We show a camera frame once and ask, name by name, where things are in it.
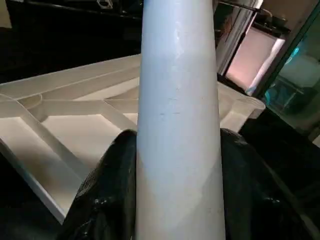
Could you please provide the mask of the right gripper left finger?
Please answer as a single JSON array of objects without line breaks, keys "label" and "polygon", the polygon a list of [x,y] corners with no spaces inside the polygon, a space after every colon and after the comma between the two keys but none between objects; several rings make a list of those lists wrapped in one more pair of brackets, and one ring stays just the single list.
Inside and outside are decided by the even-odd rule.
[{"label": "right gripper left finger", "polygon": [[137,132],[122,131],[80,185],[59,240],[133,240]]}]

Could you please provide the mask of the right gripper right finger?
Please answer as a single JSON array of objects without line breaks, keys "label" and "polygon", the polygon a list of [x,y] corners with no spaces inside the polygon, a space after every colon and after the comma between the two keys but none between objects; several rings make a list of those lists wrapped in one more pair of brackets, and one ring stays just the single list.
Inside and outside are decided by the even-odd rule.
[{"label": "right gripper right finger", "polygon": [[318,240],[298,198],[243,136],[221,128],[226,238]]}]

